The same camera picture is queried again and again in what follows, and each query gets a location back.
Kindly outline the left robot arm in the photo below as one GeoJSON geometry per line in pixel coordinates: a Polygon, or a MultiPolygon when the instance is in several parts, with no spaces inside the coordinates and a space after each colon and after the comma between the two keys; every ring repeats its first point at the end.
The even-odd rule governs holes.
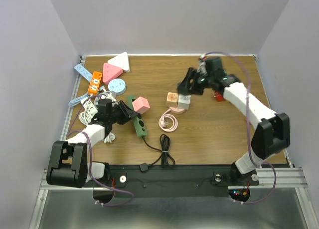
{"type": "Polygon", "coordinates": [[[113,124],[124,125],[139,115],[122,100],[113,103],[111,99],[101,99],[97,113],[84,130],[66,141],[53,143],[46,175],[47,183],[83,187],[88,175],[88,146],[94,146],[104,140],[112,131],[113,124]]]}

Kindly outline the green power strip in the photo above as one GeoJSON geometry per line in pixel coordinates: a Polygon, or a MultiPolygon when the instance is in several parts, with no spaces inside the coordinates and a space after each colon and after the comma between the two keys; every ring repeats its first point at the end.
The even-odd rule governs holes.
{"type": "MultiPolygon", "coordinates": [[[[134,110],[133,108],[133,102],[136,100],[136,96],[134,95],[128,95],[127,96],[127,103],[128,106],[134,110]]],[[[141,114],[139,114],[137,117],[133,118],[133,124],[135,127],[135,131],[138,137],[146,137],[148,135],[148,131],[145,127],[143,118],[141,116],[141,114]]]]}

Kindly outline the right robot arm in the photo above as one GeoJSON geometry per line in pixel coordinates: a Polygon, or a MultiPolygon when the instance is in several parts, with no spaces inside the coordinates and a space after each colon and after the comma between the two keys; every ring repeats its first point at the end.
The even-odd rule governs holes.
{"type": "Polygon", "coordinates": [[[260,167],[270,157],[290,145],[290,119],[286,113],[276,113],[254,95],[234,74],[225,70],[202,72],[189,68],[185,78],[177,85],[182,95],[202,95],[212,89],[233,104],[246,117],[248,128],[255,129],[248,135],[248,151],[231,165],[229,178],[235,184],[247,179],[247,174],[260,167]]]}

